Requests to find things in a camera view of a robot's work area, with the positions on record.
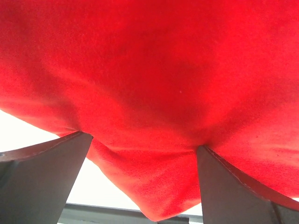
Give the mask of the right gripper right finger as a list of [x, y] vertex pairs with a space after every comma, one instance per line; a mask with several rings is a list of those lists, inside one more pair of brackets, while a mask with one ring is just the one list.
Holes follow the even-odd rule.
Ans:
[[205, 224], [297, 224], [299, 203], [242, 172], [206, 146], [197, 149]]

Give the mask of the red t shirt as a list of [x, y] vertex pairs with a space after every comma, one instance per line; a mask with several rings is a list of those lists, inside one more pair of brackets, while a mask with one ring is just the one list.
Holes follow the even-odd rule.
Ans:
[[3, 0], [0, 108], [87, 155], [153, 221], [200, 203], [207, 145], [299, 196], [296, 0]]

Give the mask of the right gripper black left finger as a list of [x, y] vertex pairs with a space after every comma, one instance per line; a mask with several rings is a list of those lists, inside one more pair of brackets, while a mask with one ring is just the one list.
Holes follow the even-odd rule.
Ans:
[[0, 154], [0, 222], [56, 224], [93, 137], [75, 132]]

